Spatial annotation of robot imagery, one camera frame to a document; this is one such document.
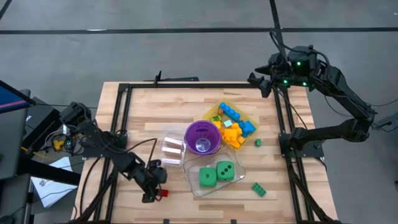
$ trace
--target green toy brick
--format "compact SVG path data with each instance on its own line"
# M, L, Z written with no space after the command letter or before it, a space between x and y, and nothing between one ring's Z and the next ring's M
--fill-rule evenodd
M260 146L261 146L261 139L256 139L256 140L254 141L254 144L255 144L257 147L260 147Z
M234 163L231 161L217 162L217 180L233 180L235 178Z
M217 170L212 167L200 168L199 184L202 187L215 187L217 184Z
M220 116L220 115L217 115L217 116L211 117L211 118L210 118L210 121L211 121L211 122L214 122L214 121L221 121L221 116Z
M251 187L260 197L263 197L267 192L258 183L254 183Z

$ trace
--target computer monitor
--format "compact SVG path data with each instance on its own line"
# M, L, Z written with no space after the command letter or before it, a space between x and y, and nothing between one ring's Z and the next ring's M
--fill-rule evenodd
M35 105L35 101L0 80L0 114Z

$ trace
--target red object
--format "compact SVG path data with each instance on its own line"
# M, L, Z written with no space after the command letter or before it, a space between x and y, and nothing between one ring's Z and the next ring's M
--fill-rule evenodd
M169 195L169 190L158 190L157 195L162 197L167 197Z

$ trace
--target white paper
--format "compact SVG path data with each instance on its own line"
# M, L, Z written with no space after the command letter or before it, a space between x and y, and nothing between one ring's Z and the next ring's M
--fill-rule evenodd
M49 165L53 166L53 167L58 167L58 168L63 167L62 169L64 169L64 170L72 171L68 157L63 157L62 159L60 159L56 162L53 162ZM74 185L61 184L58 182L54 182L52 180L46 180L46 179L41 179L41 178L37 178L37 177L31 177L31 179L32 179L32 182L33 182L40 198L43 198L51 193L65 191L65 192L62 192L59 194L52 194L52 195L49 195L49 196L43 198L42 203L45 208L48 208L49 206L53 205L55 202L57 202L63 196L65 196L67 193L69 193L73 189L77 188L77 186L74 186Z

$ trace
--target yellow tray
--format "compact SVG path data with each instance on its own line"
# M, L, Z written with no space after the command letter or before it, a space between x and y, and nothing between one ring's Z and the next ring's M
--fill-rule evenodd
M207 111L207 113L205 113L205 115L203 115L203 119L209 121L210 118L212 118L212 117L214 117L214 116L217 116L218 108L220 107L220 103L222 103L222 102L226 103L229 107L231 107L232 109L234 109L235 112L239 113L239 114L241 115L240 119L241 119L242 121L244 121L244 122L250 121L250 122L252 123L252 125L253 125L253 126L255 127L255 129L256 129L254 132L252 132L251 134L249 134L247 138L245 138L243 144L242 144L239 148L235 149L235 150L238 150L238 149L240 149L242 146L244 146L244 145L247 143L247 141L251 138L251 136L259 129L259 125L258 125L257 123L255 123L248 115L246 115L243 111L241 111L232 101L230 101L230 100L227 99L227 98L222 98L222 99L220 99L220 101L217 102L216 105L214 105L214 107L212 107L209 111ZM221 124L221 125L224 125L224 121L231 120L231 119L230 119L228 116L226 116L225 114L223 114L223 115L221 115L221 120L222 120L222 124Z

